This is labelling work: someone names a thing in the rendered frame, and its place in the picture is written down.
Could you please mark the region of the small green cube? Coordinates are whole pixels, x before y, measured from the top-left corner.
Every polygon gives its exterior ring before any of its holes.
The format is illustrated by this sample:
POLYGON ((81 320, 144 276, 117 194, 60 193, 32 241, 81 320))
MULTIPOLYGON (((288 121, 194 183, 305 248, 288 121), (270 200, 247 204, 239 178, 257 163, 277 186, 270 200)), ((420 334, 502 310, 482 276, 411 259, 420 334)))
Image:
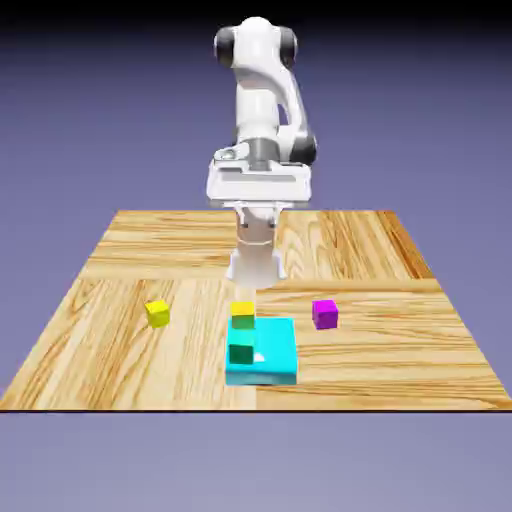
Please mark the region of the small green cube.
POLYGON ((228 358, 231 364, 252 364, 254 360, 255 332, 230 330, 227 337, 228 358))

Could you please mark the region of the large cyan box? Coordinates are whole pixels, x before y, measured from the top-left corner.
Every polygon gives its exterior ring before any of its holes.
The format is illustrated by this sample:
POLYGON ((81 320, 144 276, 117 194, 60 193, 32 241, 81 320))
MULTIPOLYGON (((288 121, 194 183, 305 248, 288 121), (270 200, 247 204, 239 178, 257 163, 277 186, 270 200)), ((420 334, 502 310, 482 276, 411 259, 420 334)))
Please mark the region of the large cyan box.
POLYGON ((295 385, 298 356, 294 320, 289 317, 256 317, 254 360, 252 364, 231 364, 227 337, 234 330, 231 320, 226 335, 225 379, 229 386, 295 385))

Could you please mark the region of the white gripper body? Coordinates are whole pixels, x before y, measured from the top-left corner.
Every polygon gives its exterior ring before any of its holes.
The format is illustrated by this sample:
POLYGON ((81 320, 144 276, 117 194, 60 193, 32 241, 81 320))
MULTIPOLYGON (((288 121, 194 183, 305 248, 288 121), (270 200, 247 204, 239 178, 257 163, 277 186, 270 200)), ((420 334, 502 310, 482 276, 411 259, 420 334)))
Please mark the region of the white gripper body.
POLYGON ((246 160, 212 160, 206 195, 211 203, 307 203, 312 196, 311 169, 306 165, 269 162, 270 169, 251 170, 246 160))

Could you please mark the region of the small yellow cube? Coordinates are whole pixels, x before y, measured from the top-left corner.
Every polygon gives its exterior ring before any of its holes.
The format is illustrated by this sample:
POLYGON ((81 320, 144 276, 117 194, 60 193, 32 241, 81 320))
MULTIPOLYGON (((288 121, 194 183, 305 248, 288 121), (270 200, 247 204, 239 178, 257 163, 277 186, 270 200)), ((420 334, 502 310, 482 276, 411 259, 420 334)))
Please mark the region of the small yellow cube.
POLYGON ((170 307, 164 300, 150 301, 144 304, 149 325, 161 328, 170 322, 170 307))
POLYGON ((234 329, 253 329, 255 305, 252 301, 235 301, 230 305, 231 325, 234 329))

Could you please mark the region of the small purple cube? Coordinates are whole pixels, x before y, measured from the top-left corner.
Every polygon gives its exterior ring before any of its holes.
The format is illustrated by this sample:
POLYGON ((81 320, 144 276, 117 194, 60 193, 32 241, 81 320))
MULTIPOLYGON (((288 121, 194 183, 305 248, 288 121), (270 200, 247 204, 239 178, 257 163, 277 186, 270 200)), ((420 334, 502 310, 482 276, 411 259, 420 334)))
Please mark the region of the small purple cube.
POLYGON ((317 330, 335 329, 339 310, 334 300, 322 299, 312 302, 312 319, 317 330))

